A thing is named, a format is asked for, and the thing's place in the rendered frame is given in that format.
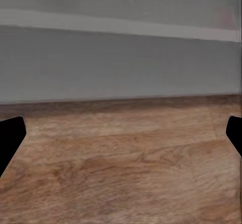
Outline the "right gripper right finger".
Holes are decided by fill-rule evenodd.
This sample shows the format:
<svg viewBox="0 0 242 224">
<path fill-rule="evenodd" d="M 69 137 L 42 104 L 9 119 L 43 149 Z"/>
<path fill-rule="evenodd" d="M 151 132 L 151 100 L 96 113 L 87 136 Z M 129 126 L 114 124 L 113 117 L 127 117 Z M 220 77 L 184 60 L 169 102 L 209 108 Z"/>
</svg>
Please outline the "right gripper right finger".
<svg viewBox="0 0 242 224">
<path fill-rule="evenodd" d="M 242 156 L 242 118 L 235 116 L 229 118 L 226 135 Z"/>
</svg>

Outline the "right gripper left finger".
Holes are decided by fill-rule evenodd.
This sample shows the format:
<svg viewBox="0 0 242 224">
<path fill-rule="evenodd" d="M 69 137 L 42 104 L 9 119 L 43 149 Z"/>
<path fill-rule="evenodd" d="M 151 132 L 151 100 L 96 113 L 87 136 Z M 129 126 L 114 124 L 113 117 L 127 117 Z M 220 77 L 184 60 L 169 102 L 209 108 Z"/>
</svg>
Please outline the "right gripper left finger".
<svg viewBox="0 0 242 224">
<path fill-rule="evenodd" d="M 22 116 L 0 122 L 0 176 L 26 136 Z"/>
</svg>

